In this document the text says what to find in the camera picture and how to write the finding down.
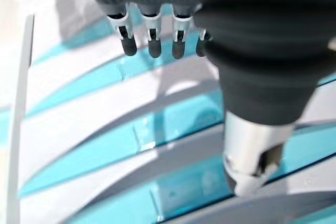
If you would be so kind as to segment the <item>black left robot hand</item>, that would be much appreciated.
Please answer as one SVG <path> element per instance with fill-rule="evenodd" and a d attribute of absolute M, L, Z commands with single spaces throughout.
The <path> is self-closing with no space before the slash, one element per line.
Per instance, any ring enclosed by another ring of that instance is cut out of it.
<path fill-rule="evenodd" d="M 193 18 L 198 52 L 219 71 L 230 188 L 243 197 L 262 187 L 318 82 L 335 71 L 335 0 L 96 1 L 115 24 L 127 2 L 149 15 L 169 3 Z"/>

